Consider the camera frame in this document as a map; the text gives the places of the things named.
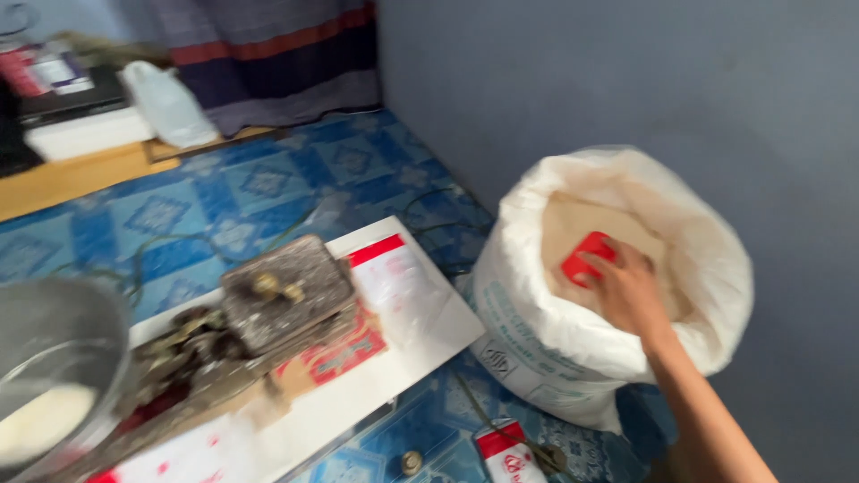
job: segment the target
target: striped curtain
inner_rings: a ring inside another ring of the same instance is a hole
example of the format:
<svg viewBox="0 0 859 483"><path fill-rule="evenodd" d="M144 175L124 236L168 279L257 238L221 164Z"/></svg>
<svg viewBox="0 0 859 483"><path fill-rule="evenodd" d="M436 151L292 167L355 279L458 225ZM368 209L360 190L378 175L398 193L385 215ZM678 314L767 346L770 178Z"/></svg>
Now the striped curtain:
<svg viewBox="0 0 859 483"><path fill-rule="evenodd" d="M376 107L365 0L150 0L182 80L225 136Z"/></svg>

